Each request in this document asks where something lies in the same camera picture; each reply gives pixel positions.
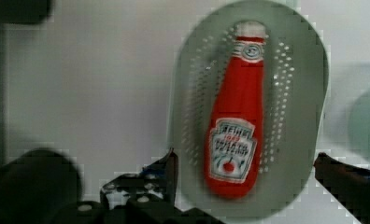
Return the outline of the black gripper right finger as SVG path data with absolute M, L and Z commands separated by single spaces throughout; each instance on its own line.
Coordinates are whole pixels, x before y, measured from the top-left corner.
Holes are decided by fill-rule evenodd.
M 362 224 L 370 224 L 370 170 L 319 153 L 315 178 Z

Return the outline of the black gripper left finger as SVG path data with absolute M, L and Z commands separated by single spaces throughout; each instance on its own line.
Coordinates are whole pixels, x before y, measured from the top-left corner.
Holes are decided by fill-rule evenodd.
M 178 185 L 178 155 L 172 147 L 159 160 L 146 165 L 139 173 L 122 174 L 100 188 L 100 203 L 112 210 L 130 199 L 154 195 L 173 204 Z

